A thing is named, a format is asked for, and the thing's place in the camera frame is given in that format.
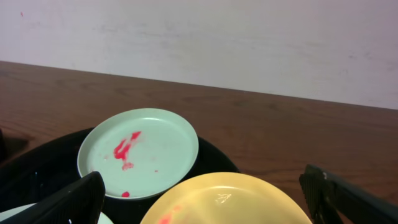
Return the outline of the yellow plate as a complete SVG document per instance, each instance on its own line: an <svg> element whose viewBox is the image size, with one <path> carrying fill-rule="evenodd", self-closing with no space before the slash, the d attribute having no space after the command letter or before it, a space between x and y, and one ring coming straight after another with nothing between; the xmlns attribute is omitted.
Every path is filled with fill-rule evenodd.
<svg viewBox="0 0 398 224"><path fill-rule="evenodd" d="M161 223L308 224L310 219L287 194L264 180L214 172L172 187L141 220Z"/></svg>

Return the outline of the mint plate with red streak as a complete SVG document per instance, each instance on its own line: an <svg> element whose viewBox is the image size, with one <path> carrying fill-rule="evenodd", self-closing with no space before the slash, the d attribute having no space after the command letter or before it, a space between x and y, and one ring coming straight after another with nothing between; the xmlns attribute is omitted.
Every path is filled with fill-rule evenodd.
<svg viewBox="0 0 398 224"><path fill-rule="evenodd" d="M83 140L76 163L81 177L100 173L107 197L140 200L179 183L198 152L198 136L185 118L167 110L141 108L97 125Z"/></svg>

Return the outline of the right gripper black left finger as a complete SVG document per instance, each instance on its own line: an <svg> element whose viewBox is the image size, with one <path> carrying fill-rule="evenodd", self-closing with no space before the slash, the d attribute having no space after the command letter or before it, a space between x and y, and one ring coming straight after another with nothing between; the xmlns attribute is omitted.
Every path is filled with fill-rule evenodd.
<svg viewBox="0 0 398 224"><path fill-rule="evenodd" d="M99 172L92 172L39 203L3 220L3 224L97 224L105 186Z"/></svg>

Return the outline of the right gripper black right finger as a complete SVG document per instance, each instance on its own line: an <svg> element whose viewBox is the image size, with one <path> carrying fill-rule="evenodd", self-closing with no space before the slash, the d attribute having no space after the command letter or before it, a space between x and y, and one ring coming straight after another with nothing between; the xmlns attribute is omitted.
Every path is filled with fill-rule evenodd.
<svg viewBox="0 0 398 224"><path fill-rule="evenodd" d="M299 177L310 215L317 224L342 223L343 214L358 224L397 224L397 207L342 178L308 164Z"/></svg>

